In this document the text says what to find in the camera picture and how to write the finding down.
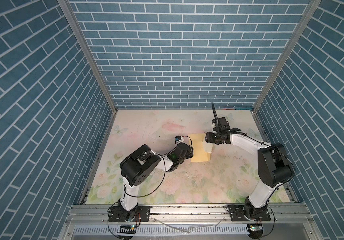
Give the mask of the yellow envelope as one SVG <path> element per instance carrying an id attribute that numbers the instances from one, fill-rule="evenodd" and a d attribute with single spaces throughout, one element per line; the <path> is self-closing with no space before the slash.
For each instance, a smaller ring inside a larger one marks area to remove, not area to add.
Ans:
<path id="1" fill-rule="evenodd" d="M 206 153 L 203 149 L 203 141 L 206 134 L 191 134 L 189 137 L 193 143 L 194 156 L 191 158 L 192 163 L 208 162 L 211 159 L 211 154 Z"/>

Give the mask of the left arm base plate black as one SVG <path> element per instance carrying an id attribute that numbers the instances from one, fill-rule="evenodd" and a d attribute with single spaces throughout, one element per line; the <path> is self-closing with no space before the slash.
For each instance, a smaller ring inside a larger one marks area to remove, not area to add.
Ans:
<path id="1" fill-rule="evenodd" d="M 150 206 L 136 206 L 132 210 L 125 210 L 122 205 L 114 205 L 108 211 L 108 221 L 113 223 L 123 222 L 149 222 Z"/>

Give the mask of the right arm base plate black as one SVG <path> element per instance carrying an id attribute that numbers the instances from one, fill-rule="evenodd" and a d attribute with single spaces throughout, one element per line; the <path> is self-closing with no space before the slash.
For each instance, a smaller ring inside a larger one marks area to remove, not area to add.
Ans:
<path id="1" fill-rule="evenodd" d="M 232 222 L 257 222 L 257 221 L 270 221 L 271 217 L 268 207 L 259 209 L 254 208 L 252 205 L 227 205 L 226 211 L 230 214 Z"/>

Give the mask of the beige letter paper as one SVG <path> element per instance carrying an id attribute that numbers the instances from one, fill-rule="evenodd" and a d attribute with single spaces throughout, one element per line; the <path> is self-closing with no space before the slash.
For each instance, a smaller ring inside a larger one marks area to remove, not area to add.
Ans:
<path id="1" fill-rule="evenodd" d="M 212 153 L 213 150 L 213 144 L 212 143 L 207 143 L 206 141 L 203 141 L 203 149 L 206 153 Z"/>

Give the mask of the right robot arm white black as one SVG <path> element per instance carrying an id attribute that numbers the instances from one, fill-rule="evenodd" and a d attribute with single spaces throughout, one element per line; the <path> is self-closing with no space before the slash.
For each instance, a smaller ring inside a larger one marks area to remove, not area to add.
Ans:
<path id="1" fill-rule="evenodd" d="M 259 181 L 253 192 L 245 199 L 244 216 L 255 221 L 268 216 L 268 202 L 280 186 L 295 176 L 295 167 L 281 144 L 270 144 L 256 140 L 246 133 L 207 132 L 208 144 L 230 144 L 241 147 L 257 157 Z"/>

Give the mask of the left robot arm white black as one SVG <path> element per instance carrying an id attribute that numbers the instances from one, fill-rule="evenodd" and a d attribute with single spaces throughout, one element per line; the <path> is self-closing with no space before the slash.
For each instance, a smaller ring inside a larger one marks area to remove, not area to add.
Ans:
<path id="1" fill-rule="evenodd" d="M 165 173 L 173 172 L 193 156 L 193 146 L 182 140 L 177 140 L 176 146 L 166 155 L 156 153 L 148 145 L 139 147 L 120 164 L 124 189 L 123 197 L 119 200 L 121 209 L 131 213 L 137 208 L 138 199 L 149 195 L 140 196 L 139 187 L 155 169 L 164 170 Z"/>

